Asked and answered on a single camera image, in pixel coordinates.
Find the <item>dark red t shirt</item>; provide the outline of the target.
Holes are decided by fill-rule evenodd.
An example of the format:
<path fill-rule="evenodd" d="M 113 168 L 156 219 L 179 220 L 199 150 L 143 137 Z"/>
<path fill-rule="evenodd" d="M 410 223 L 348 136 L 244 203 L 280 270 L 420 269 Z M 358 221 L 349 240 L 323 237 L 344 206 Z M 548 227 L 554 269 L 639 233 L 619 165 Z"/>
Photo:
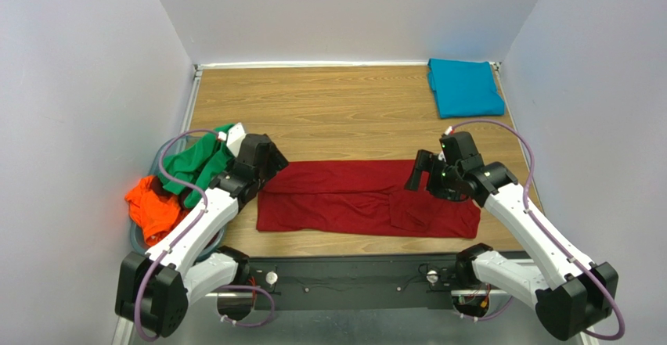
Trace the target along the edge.
<path fill-rule="evenodd" d="M 433 197 L 425 181 L 405 189 L 412 168 L 410 160 L 293 162 L 260 191 L 256 229 L 475 238 L 481 210 Z"/>

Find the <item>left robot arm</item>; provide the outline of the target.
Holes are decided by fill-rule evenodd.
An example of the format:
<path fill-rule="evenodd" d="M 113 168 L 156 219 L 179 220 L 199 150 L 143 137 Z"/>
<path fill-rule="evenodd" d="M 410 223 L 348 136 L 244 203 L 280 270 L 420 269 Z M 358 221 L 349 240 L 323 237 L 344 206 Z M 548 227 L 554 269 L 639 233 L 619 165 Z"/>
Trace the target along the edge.
<path fill-rule="evenodd" d="M 248 134 L 240 124 L 216 137 L 233 155 L 230 165 L 206 189 L 193 187 L 200 201 L 172 232 L 121 262 L 115 312 L 147 342 L 174 333 L 189 307 L 218 288 L 266 293 L 251 284 L 244 253 L 224 246 L 197 258 L 288 161 L 269 136 Z"/>

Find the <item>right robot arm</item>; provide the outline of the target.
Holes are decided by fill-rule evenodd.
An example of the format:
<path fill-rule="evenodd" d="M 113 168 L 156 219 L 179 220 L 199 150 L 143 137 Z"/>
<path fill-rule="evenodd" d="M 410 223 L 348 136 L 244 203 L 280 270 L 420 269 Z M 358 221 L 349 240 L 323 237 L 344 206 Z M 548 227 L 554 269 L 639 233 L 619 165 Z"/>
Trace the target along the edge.
<path fill-rule="evenodd" d="M 531 307 L 543 328 L 558 340 L 581 332 L 614 315 L 620 339 L 625 320 L 615 301 L 618 272 L 598 264 L 570 243 L 528 197 L 528 186 L 502 163 L 486 163 L 467 131 L 449 129 L 439 139 L 441 151 L 416 153 L 406 189 L 426 190 L 449 201 L 473 200 L 498 219 L 523 246 L 533 262 L 525 267 L 484 243 L 456 256 L 454 276 L 461 287 L 490 285 Z"/>

